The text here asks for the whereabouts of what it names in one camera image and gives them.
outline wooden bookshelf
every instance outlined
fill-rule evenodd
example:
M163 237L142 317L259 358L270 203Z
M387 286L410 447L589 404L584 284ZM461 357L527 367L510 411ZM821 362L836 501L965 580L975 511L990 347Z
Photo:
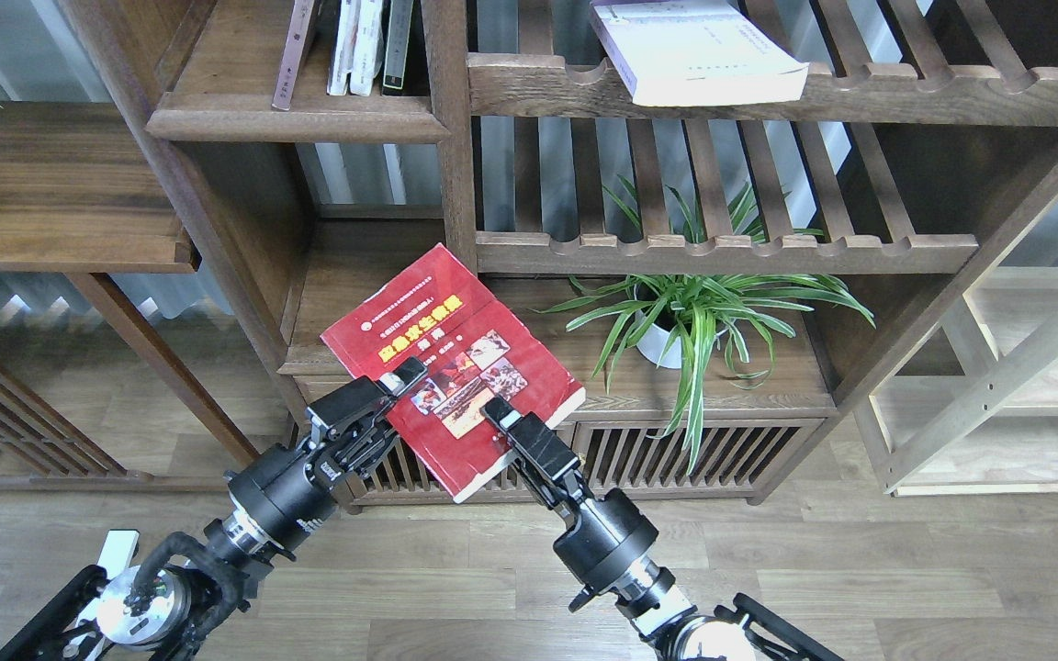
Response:
M580 71L555 58L550 3L518 3L522 52L492 54L470 53L464 0L437 0L423 4L432 80L426 99L324 95L328 43L318 42L288 113L269 109L287 0L167 0L156 10L147 3L59 4L297 420L305 401L345 379L320 345L320 331L437 239L486 273L518 310L566 297L566 283L555 276L571 273L847 275L853 292L877 315L874 330L845 312L820 310L810 315L810 334L788 344L777 375L760 392L737 393L729 382L714 382L713 410L723 428L738 421L811 421L797 427L805 436L790 435L794 442L778 451L780 462L769 465L761 483L732 492L761 501L843 415L863 407L890 381L946 310L1058 196L1058 3L937 0L923 17L914 3L886 0L878 5L902 61L873 62L847 3L820 0L810 12L831 62L810 63L802 100L643 109L630 105L605 62ZM773 40L789 43L773 0L741 4ZM486 232L476 222L482 162L473 150L473 129L475 117L488 114L512 116L515 125L511 232ZM591 143L597 147L596 117L626 118L641 183L639 237L606 229L596 168L574 172L574 225L545 232L539 116L571 117L576 153L584 158ZM664 226L651 139L651 121L659 117L685 121L693 135L689 163L713 223L713 238L700 246ZM705 148L708 123L716 118L738 121L773 238L767 244L732 237L722 222L716 154ZM795 123L820 209L811 223L823 238L799 237L789 227L760 121ZM823 121L844 122L855 146L838 168L826 163L816 125ZM442 233L421 235L416 221L399 229L375 220L371 231L386 228L378 239L367 240L366 229L334 237L321 231L306 243L315 214L295 159L287 147L264 145L296 142L436 143L443 194L442 224L436 226ZM249 157L260 167L235 167L252 163ZM525 317L576 373L587 375L599 346L596 328L584 338L562 333L562 317ZM600 400L591 388L588 406L595 408L583 410L595 418L614 415L638 429L667 418L663 397L655 394L664 392L655 381L663 377L654 369L626 377L633 369L625 368L625 387L612 394L624 400ZM574 442L596 438L596 422L608 420L576 422ZM407 476L399 464L394 470L390 481L403 485Z
M0 108L0 271L197 267L194 245L116 108Z

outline book spine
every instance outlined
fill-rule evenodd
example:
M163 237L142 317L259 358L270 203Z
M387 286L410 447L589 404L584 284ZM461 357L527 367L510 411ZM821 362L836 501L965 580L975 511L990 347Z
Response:
M353 41L358 38L358 17L360 0L341 0L341 17L338 18L338 37L332 47L332 63L329 67L327 92L334 96L345 96L349 91L349 67L353 59Z
M407 75L412 13L415 0L390 0L390 22L386 26L386 63L382 67L382 93L402 92Z
M358 17L358 40L353 42L353 67L349 72L349 92L368 96L373 76L379 72L382 49L382 0L362 1Z
M615 45L615 39L609 34L609 30L606 29L602 17L599 16L596 4L590 5L590 24L594 25L595 34L599 37L599 41L602 42L603 50L606 51L609 62L615 65L615 71L618 71L618 75L623 79L626 91L631 92L631 95L634 96L639 85L638 76L635 75L634 71L631 71L631 66L626 63L622 52L618 50L618 45Z
M295 0L293 3L293 17L289 21L289 37L285 40L285 53L280 57L280 72L276 75L272 108L287 110L293 104L293 88L305 59L305 50L311 42L312 18L315 15L315 0Z

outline red book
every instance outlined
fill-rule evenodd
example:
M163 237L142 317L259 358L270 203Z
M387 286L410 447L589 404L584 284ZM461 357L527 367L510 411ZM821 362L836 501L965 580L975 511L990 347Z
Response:
M428 379L387 419L455 502L512 463L485 403L500 394L554 427L587 394L442 243L321 339L355 378L377 380L411 356L427 365Z

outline white book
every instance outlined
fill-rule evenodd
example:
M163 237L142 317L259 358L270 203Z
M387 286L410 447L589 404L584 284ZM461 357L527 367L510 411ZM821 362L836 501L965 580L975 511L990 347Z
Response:
M807 66L724 0L592 0L590 22L639 106L797 100Z
M368 96L373 79L382 71L382 4L385 0L361 0L358 16L358 40L353 42L353 67L349 72L349 91Z
M353 42L358 40L358 17L361 0L341 0L338 17L338 38L332 43L332 62L329 65L327 92L345 96L349 92L349 70L353 61Z

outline wooden shelf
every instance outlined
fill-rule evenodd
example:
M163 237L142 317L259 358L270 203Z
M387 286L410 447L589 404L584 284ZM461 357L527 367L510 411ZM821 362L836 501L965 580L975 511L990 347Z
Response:
M481 272L553 273L554 275L622 275L623 273L956 273L978 242L969 234L916 232L909 209L882 153L876 130L845 125L853 154L869 176L874 208L864 217L849 213L823 136L814 122L795 124L810 191L818 201L816 221L824 237L796 234L783 196L769 139L761 122L737 122L738 135L755 189L768 242L734 235L729 221L729 194L722 187L713 135L706 121L685 121L692 165L709 240L690 243L672 234L660 180L658 144L651 121L628 121L626 133L638 190L642 237L609 234L605 228L599 143L592 121L571 121L574 153L576 214L569 226L543 232L541 162L536 127L515 129L515 232L478 232L476 254ZM859 226L857 233L853 228Z
M146 130L197 142L438 143L449 136L428 97L329 96L329 35L312 45L291 110L273 110L291 5L219 0Z
M750 20L785 45L771 0L750 0ZM889 3L880 3L887 7ZM1058 66L1027 67L986 3L963 1L986 59L961 59L937 44L932 21L915 3L886 12L907 62L873 62L847 3L813 3L831 62L810 62L801 100L731 108L643 108L606 59L569 67L550 53L468 55L471 112L478 115L574 117L738 118L791 122L907 122L999 126L1058 126ZM540 43L545 40L533 40Z
M1058 491L1058 268L996 268L942 323L963 377L893 377L856 419L900 495Z
M982 319L979 339L1000 355L1023 342L1058 310L1058 268L997 268L966 294ZM934 414L970 385L966 377L894 377L878 392L878 401L912 402ZM1058 417L1058 360L1026 382L995 417Z
M932 403L877 398L888 442L907 444L941 410ZM897 495L1024 492L1058 492L1058 418L991 418L895 489Z
M190 273L198 256L112 104L0 109L0 271Z
M345 241L347 237L352 237L351 242ZM310 256L293 343L280 373L294 377L310 398L348 380L344 367L321 344L321 331L441 239L442 226L437 222L326 223ZM571 297L566 280L509 277L488 279L487 284L579 380L587 382L587 402L571 420L667 418L678 372L657 369L642 357L624 354L612 393L607 394L600 382L588 379L606 327L591 324L566 333L564 326L569 316L532 312ZM835 406L820 375L802 318L794 315L788 319L797 327L798 336L778 345L777 369L761 388L737 388L727 377L723 361L713 362L706 393L707 418L825 418L834 414ZM762 360L765 359L755 360L755 369L764 368Z

